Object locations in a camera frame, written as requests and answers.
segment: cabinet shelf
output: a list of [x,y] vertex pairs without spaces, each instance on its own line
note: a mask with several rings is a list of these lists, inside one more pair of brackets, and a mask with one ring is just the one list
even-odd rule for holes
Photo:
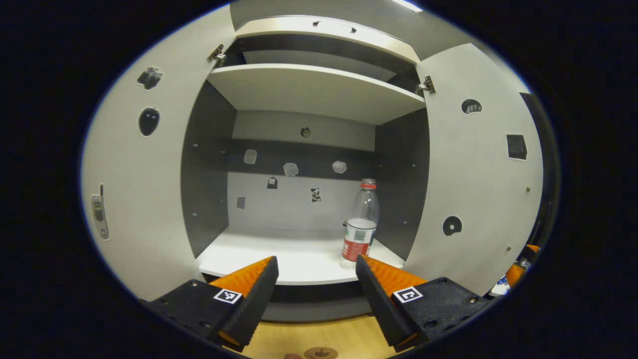
[[[339,265],[345,230],[281,231],[228,227],[197,257],[202,273],[223,277],[269,256],[277,256],[277,285],[311,286],[357,280],[355,271]],[[405,262],[374,241],[372,258],[396,268]]]
[[426,107],[422,97],[399,87],[320,66],[221,67],[208,81],[239,111],[301,112],[381,125]]

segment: metal hinge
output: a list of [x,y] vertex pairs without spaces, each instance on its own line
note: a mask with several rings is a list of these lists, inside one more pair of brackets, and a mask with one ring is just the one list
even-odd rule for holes
[[224,44],[220,43],[216,49],[214,49],[210,55],[208,55],[208,61],[217,60],[213,68],[221,67],[224,65],[226,61],[226,55],[222,54],[221,51],[224,49]]
[[426,80],[422,84],[417,85],[417,89],[414,93],[420,96],[425,96],[423,90],[427,90],[429,93],[436,93],[436,90],[434,89],[434,82],[432,82],[430,76],[426,76]]

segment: white shelf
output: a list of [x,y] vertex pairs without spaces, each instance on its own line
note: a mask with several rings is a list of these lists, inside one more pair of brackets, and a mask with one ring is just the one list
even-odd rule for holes
[[214,69],[208,81],[238,111],[287,111],[381,125],[424,109],[414,93],[320,66],[252,64]]
[[[228,227],[197,257],[202,273],[223,277],[269,256],[277,256],[282,286],[310,286],[357,280],[355,271],[340,267],[345,229],[281,231]],[[374,241],[370,257],[403,268],[405,261]]]
[[306,34],[337,38],[387,52],[413,64],[421,61],[409,43],[367,26],[329,17],[304,15],[267,17],[250,20],[237,29],[238,38],[266,34]]

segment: water bottle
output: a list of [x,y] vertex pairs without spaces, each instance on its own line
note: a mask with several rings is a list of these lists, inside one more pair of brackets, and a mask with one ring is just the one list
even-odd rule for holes
[[369,254],[379,221],[379,200],[376,198],[376,181],[361,180],[361,190],[355,197],[352,210],[346,219],[346,236],[341,249],[340,265],[347,270],[357,266],[359,254]]

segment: orange object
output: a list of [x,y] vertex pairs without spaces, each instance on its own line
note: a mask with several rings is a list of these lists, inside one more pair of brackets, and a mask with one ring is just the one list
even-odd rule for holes
[[266,268],[268,262],[271,261],[273,256],[262,259],[257,263],[253,263],[249,266],[245,266],[240,270],[234,271],[229,275],[221,277],[220,279],[213,280],[209,284],[212,286],[228,289],[244,295],[244,298],[248,296],[253,285],[257,281],[257,278],[262,274],[263,269]]
[[540,247],[537,246],[537,245],[526,244],[525,246],[528,247],[529,249],[533,250],[536,253],[538,253],[538,250],[540,249]]
[[236,346],[239,346],[239,343],[233,339],[230,335],[226,334],[223,330],[220,330],[218,332],[218,335],[224,339],[226,339],[227,341],[231,342],[232,344],[235,344]]
[[399,268],[395,268],[368,256],[361,256],[366,261],[367,266],[370,267],[370,270],[375,275],[375,278],[379,281],[381,288],[383,288],[383,291],[388,297],[392,296],[392,293],[407,287],[427,283],[426,280],[423,280],[414,274],[400,270]]
[[507,278],[507,282],[509,283],[510,287],[514,287],[514,284],[516,284],[516,282],[518,282],[519,279],[521,279],[524,273],[525,273],[524,268],[519,267],[516,264],[513,264],[510,267],[510,269],[507,270],[507,273],[505,274],[505,278]]

